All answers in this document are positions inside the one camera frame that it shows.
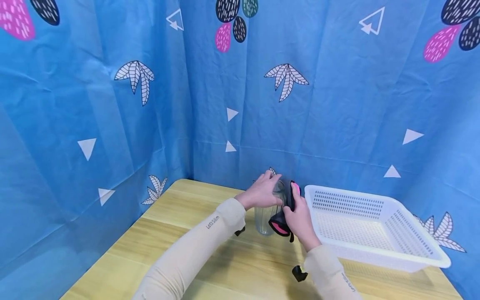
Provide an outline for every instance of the left hand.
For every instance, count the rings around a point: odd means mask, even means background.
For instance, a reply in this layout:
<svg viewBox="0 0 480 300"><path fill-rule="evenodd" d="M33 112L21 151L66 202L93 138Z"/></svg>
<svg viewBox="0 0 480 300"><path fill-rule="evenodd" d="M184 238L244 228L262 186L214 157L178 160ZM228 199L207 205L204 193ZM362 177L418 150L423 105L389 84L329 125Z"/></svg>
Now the left hand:
<svg viewBox="0 0 480 300"><path fill-rule="evenodd" d="M273 195L273 189L280 177L282 177L282 174L273 176L272 171L267 170L258 177L251 187L236 195L235 199L245 207L246 211L254 206L271 207L282 205L282 200Z"/></svg>

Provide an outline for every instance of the beige arm sleeve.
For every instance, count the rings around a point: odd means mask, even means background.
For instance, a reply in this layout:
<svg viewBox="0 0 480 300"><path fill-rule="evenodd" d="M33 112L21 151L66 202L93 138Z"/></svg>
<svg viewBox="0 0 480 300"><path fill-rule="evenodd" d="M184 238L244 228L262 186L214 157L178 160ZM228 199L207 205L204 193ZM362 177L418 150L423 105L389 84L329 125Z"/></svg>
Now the beige arm sleeve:
<svg viewBox="0 0 480 300"><path fill-rule="evenodd" d="M325 245L307 253L304 271L311 276L318 293L324 300L358 300L360 293L350 283L343 266L335 254Z"/></svg>
<svg viewBox="0 0 480 300"><path fill-rule="evenodd" d="M187 232L154 263L134 300L180 300L219 245L245 226L245 208L234 198Z"/></svg>

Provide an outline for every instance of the white plastic basket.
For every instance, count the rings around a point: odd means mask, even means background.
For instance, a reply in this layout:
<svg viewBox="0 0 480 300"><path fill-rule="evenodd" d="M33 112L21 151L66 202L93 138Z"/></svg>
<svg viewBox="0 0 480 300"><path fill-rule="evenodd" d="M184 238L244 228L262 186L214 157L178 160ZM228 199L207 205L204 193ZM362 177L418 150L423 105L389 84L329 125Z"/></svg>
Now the white plastic basket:
<svg viewBox="0 0 480 300"><path fill-rule="evenodd" d="M305 187L315 233L338 257L416 272L450 258L397 200L317 185Z"/></svg>

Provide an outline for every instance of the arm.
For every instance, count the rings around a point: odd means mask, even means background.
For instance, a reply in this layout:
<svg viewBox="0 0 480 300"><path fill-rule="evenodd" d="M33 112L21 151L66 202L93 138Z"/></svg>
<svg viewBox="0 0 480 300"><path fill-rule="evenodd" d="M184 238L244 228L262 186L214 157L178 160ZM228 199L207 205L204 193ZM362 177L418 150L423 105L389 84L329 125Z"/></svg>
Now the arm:
<svg viewBox="0 0 480 300"><path fill-rule="evenodd" d="M305 272L312 276L313 283L323 299L362 299L345 275L342 264L327 246L320 245L308 251L303 267Z"/></svg>
<svg viewBox="0 0 480 300"><path fill-rule="evenodd" d="M180 300L219 245L245 226L244 218L245 208L239 201L224 201L163 253L148 270L133 299Z"/></svg>
<svg viewBox="0 0 480 300"><path fill-rule="evenodd" d="M310 274L318 293L324 300L360 300L361 295L350 283L343 266L335 254L322 245L313 230L310 211L305 198L292 186L295 210L283 208L288 227L298 237L307 252L303 264L304 271Z"/></svg>

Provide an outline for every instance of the hand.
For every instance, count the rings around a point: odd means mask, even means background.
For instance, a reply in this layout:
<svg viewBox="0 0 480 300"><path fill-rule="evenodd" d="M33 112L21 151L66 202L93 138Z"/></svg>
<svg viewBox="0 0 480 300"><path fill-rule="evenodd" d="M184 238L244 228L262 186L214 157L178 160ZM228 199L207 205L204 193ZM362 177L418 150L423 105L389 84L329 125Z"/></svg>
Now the hand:
<svg viewBox="0 0 480 300"><path fill-rule="evenodd" d="M320 240L313 230L307 201L299 195L297 188L293 183L291 189L293 192L293 199L295 200L295 210L291 211L290 207L284 206L283 213L285 214L285 220L287 221L288 227L293 234L299 238L305 251L308 252L311 249L320 246L322 243L320 243Z"/></svg>
<svg viewBox="0 0 480 300"><path fill-rule="evenodd" d="M282 177L281 174L273 176L272 171L267 170L249 187L246 191L235 196L238 202L240 202L245 210L256 207L271 207L274 205L282 205L283 202L280 198L275 197L273 189L276 182Z"/></svg>

